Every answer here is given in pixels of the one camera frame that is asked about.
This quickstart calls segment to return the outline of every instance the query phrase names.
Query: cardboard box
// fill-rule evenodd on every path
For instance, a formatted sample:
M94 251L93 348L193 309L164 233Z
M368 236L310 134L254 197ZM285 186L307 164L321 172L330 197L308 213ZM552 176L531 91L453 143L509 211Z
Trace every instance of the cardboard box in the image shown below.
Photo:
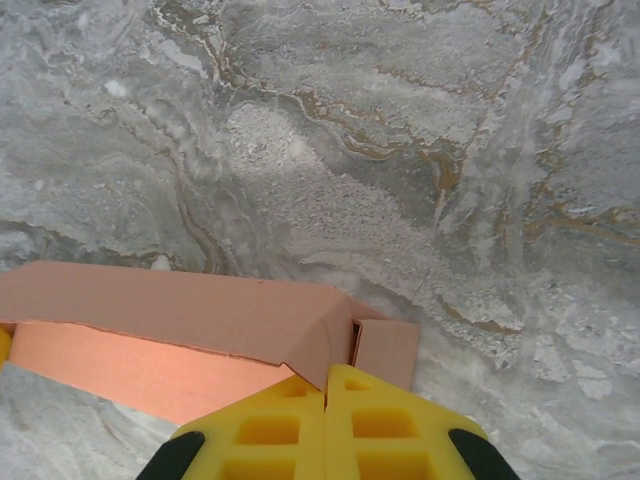
M182 424L348 363L409 389L418 326L326 285L58 262L0 275L9 361Z

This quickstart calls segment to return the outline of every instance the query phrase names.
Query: box flap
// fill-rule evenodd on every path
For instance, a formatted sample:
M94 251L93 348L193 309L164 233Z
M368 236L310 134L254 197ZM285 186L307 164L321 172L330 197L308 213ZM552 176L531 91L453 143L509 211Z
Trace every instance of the box flap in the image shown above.
M387 383L411 389L420 327L385 320L356 320L359 326L353 366Z

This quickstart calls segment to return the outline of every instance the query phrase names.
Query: yellow foam pad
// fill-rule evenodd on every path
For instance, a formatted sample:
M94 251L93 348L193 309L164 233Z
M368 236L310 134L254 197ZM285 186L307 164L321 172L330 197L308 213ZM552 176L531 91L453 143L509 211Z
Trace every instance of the yellow foam pad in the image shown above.
M290 377L200 420L206 441L183 480L324 480L324 394Z
M474 480L449 440L473 421L348 365L329 375L327 479Z
M291 377L172 438L205 435L183 480L473 480L448 437L455 428L486 438L467 417L334 365L326 398Z

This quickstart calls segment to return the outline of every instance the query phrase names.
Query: gray marble countertop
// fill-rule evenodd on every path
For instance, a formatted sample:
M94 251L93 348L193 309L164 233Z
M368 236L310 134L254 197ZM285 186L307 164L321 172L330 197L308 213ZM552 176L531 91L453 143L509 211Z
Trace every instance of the gray marble countertop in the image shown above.
M640 2L0 0L0 271L324 282L523 479L640 478ZM173 426L7 367L0 477Z

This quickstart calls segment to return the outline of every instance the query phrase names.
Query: marble surface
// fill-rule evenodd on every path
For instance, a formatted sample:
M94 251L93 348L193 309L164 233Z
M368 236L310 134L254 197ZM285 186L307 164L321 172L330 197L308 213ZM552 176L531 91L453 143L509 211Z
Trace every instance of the marble surface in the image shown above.
M334 284L422 325L414 390L522 478L639 478L639 23L637 0L0 0L0 269ZM0 376L2 478L134 478L172 428Z

